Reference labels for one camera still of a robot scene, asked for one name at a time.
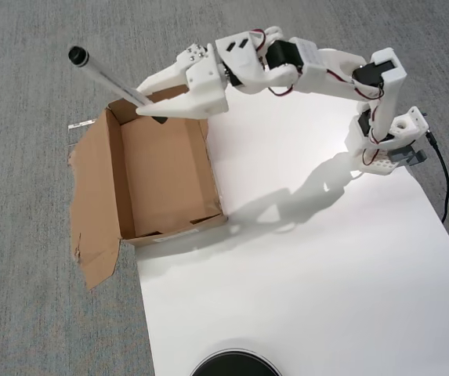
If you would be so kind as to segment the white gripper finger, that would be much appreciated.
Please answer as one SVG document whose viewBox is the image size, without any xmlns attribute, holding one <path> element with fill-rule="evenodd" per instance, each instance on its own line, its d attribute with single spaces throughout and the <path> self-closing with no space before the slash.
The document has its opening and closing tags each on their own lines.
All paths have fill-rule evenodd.
<svg viewBox="0 0 449 376">
<path fill-rule="evenodd" d="M 190 45 L 176 57 L 172 65 L 147 77 L 136 90 L 144 95 L 151 95 L 164 89 L 187 85 L 186 72 L 193 65 L 208 57 L 211 49 L 211 44 Z"/>
<path fill-rule="evenodd" d="M 148 96 L 151 104 L 137 107 L 136 113 L 140 116 L 165 117 L 165 118 L 189 118 L 206 119 L 209 112 L 203 107 L 195 105 L 187 93 L 177 96 L 167 95 L 165 92 L 156 92 Z"/>
</svg>

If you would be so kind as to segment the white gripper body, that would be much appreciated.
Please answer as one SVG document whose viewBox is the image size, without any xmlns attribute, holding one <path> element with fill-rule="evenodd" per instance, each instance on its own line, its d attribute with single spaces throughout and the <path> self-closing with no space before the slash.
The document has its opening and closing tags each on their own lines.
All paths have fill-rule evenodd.
<svg viewBox="0 0 449 376">
<path fill-rule="evenodd" d="M 215 58 L 206 57 L 194 64 L 186 72 L 186 78 L 191 115 L 217 115 L 229 110 L 226 79 Z"/>
</svg>

